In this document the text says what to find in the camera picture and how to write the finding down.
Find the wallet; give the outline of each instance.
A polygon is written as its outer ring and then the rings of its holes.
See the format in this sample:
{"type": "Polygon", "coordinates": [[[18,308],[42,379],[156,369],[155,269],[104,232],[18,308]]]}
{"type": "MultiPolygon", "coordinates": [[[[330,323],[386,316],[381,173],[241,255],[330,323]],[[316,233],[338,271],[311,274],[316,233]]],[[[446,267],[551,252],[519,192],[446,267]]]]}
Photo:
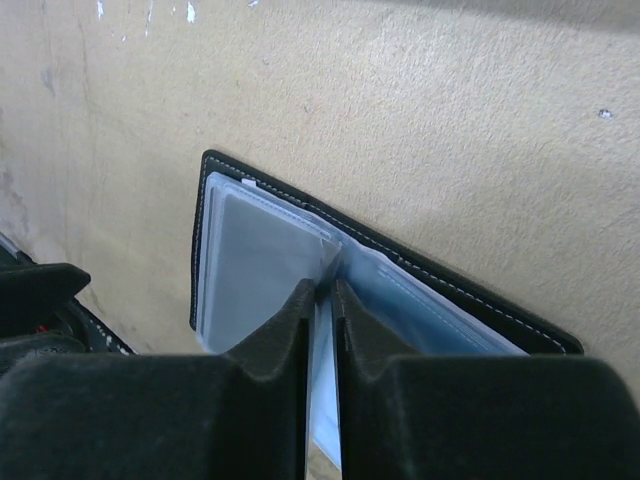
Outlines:
{"type": "Polygon", "coordinates": [[[202,157],[190,325],[209,353],[237,346],[313,282],[309,435],[340,466],[336,282],[368,315],[429,356],[582,354],[578,340],[437,262],[238,160],[202,157]]]}

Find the light blue fabric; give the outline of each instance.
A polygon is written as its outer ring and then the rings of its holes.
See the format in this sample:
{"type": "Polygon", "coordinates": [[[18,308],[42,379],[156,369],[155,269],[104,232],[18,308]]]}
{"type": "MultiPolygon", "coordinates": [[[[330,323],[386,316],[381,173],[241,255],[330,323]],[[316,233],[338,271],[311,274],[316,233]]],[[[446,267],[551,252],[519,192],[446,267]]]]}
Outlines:
{"type": "MultiPolygon", "coordinates": [[[[346,279],[377,319],[430,354],[524,352],[416,280],[382,253],[319,216],[256,187],[214,173],[207,179],[196,332],[222,353],[259,328],[303,278],[346,279]]],[[[317,305],[309,427],[340,466],[331,305],[317,305]]]]}

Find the beige table surface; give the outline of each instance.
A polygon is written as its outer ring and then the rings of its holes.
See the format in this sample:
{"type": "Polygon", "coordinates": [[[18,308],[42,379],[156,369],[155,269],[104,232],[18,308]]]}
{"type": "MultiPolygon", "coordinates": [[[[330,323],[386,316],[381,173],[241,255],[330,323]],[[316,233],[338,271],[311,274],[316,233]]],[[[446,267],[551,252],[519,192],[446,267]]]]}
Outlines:
{"type": "Polygon", "coordinates": [[[223,149],[640,393],[640,3],[304,3],[1,2],[0,231],[89,271],[81,300],[137,350],[198,351],[198,166],[223,149]]]}

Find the black wallet edge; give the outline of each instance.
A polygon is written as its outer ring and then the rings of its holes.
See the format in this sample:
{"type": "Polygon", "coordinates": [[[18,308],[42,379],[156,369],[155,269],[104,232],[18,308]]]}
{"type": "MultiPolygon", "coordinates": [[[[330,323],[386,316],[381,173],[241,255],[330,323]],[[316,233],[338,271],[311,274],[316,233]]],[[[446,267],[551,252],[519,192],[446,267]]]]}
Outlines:
{"type": "Polygon", "coordinates": [[[207,177],[213,172],[218,172],[235,180],[243,178],[254,180],[259,187],[269,193],[294,204],[296,207],[317,214],[335,227],[354,236],[363,245],[385,254],[410,275],[448,298],[529,354],[584,353],[581,343],[575,337],[548,321],[256,168],[215,150],[204,152],[201,167],[191,248],[189,324],[193,330],[196,328],[204,187],[207,177]]]}

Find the white paint mark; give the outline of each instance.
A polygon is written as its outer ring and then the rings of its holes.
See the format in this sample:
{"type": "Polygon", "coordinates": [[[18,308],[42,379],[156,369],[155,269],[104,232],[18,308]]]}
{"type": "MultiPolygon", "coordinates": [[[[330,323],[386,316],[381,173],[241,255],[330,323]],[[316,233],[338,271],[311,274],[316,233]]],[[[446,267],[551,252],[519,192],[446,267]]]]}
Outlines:
{"type": "Polygon", "coordinates": [[[196,21],[196,9],[193,8],[191,2],[187,2],[187,22],[193,23],[196,21]]]}
{"type": "Polygon", "coordinates": [[[151,26],[151,15],[153,15],[153,0],[149,0],[149,14],[147,15],[147,24],[144,27],[144,36],[149,36],[149,27],[151,26]]]}

